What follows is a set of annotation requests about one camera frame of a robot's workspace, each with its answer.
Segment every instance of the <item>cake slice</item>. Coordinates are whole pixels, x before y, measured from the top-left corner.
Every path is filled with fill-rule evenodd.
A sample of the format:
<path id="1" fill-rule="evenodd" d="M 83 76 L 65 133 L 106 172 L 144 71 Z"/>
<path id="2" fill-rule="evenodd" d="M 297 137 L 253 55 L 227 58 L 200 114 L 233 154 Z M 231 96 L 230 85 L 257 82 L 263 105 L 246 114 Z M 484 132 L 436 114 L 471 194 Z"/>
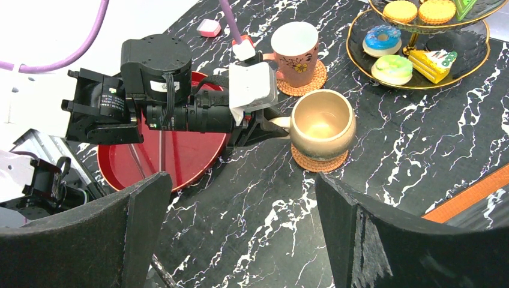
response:
<path id="1" fill-rule="evenodd" d="M 434 84 L 442 81 L 451 71 L 451 66 L 458 57 L 456 52 L 412 50 L 408 59 L 414 68 Z"/>
<path id="2" fill-rule="evenodd" d="M 463 20 L 465 16 L 472 10 L 477 0 L 454 0 L 456 4 L 456 19 Z"/>

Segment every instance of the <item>gold stand pole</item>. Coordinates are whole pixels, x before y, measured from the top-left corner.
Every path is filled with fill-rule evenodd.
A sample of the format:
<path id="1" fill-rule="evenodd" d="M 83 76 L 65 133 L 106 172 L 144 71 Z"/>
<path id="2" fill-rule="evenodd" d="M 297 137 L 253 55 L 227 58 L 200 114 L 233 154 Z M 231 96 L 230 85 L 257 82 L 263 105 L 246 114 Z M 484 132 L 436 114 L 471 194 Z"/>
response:
<path id="1" fill-rule="evenodd" d="M 412 33 L 412 35 L 410 36 L 410 41 L 408 41 L 408 44 L 405 47 L 403 47 L 403 54 L 405 56 L 408 56 L 410 54 L 410 51 L 415 50 L 415 45 L 417 44 L 418 36 L 419 34 L 417 33 Z"/>

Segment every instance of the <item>brown ceramic mug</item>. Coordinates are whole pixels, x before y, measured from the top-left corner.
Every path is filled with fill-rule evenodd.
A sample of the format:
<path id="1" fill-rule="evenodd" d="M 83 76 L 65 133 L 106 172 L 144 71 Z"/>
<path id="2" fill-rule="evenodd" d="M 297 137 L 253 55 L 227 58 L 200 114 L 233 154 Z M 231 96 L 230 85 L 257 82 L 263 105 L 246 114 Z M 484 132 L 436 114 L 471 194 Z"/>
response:
<path id="1" fill-rule="evenodd" d="M 272 123 L 289 132 L 300 153 L 318 161 L 332 160 L 346 152 L 355 138 L 355 113 L 342 94 L 319 89 L 302 96 L 290 117 L 278 117 Z"/>
<path id="2" fill-rule="evenodd" d="M 313 80 L 318 60 L 318 30 L 307 22 L 290 22 L 277 28 L 271 38 L 273 53 L 264 60 L 273 60 L 279 71 L 277 78 L 292 87 L 308 85 Z"/>

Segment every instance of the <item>woven coaster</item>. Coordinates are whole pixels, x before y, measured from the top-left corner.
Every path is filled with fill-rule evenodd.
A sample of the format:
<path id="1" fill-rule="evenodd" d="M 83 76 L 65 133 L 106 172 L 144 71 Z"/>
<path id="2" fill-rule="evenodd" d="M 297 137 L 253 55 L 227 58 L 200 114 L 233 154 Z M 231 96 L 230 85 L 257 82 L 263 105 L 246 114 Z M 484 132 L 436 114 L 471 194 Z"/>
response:
<path id="1" fill-rule="evenodd" d="M 309 159 L 306 156 L 304 156 L 302 153 L 297 150 L 296 147 L 292 144 L 292 147 L 290 148 L 290 151 L 292 151 L 292 156 L 294 156 L 295 162 L 302 168 L 311 171 L 311 172 L 330 172 L 338 169 L 348 157 L 348 150 L 345 151 L 345 153 L 339 155 L 337 158 L 328 160 L 328 161 L 318 161 Z"/>
<path id="2" fill-rule="evenodd" d="M 278 80 L 277 87 L 282 93 L 288 96 L 300 97 L 306 95 L 306 93 L 320 89 L 324 86 L 325 81 L 327 81 L 327 68 L 325 68 L 322 61 L 317 60 L 315 74 L 313 75 L 311 83 L 301 87 L 292 87 L 287 81 Z"/>

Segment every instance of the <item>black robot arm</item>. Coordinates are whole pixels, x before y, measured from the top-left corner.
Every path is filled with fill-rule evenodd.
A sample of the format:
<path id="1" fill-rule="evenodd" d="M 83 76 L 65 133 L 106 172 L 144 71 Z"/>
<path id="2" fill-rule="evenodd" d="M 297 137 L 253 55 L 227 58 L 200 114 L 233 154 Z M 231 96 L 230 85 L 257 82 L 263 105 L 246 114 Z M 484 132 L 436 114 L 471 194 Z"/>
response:
<path id="1" fill-rule="evenodd" d="M 261 54 L 244 65 L 261 62 Z M 228 133 L 229 146 L 249 146 L 284 137 L 288 132 L 269 120 L 282 114 L 273 107 L 245 113 L 241 125 L 230 112 L 228 79 L 208 76 L 191 87 L 191 51 L 169 35 L 128 40 L 122 45 L 121 73 L 107 76 L 81 69 L 73 101 L 62 101 L 71 113 L 66 139 L 98 145 L 143 142 L 141 125 L 151 130 Z M 223 91 L 201 89 L 204 84 Z"/>

